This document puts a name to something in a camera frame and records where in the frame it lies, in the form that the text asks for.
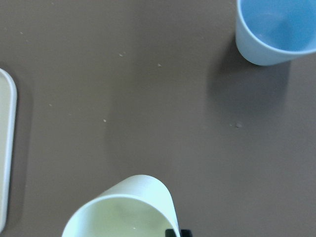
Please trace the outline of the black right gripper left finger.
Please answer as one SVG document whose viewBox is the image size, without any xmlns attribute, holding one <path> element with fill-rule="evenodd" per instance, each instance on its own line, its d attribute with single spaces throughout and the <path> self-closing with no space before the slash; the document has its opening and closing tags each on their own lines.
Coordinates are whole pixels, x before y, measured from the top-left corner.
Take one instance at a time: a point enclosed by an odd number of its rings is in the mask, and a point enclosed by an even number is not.
<svg viewBox="0 0 316 237">
<path fill-rule="evenodd" d="M 176 233 L 173 229 L 167 229 L 165 231 L 165 237 L 176 237 Z"/>
</svg>

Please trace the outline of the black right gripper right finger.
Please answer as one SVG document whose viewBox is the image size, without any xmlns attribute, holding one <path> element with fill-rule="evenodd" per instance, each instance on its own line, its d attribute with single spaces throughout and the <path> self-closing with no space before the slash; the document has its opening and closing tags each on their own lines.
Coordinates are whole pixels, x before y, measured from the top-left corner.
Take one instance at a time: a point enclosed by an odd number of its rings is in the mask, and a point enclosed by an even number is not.
<svg viewBox="0 0 316 237">
<path fill-rule="evenodd" d="M 192 232 L 189 229 L 181 229 L 181 237 L 192 237 Z"/>
</svg>

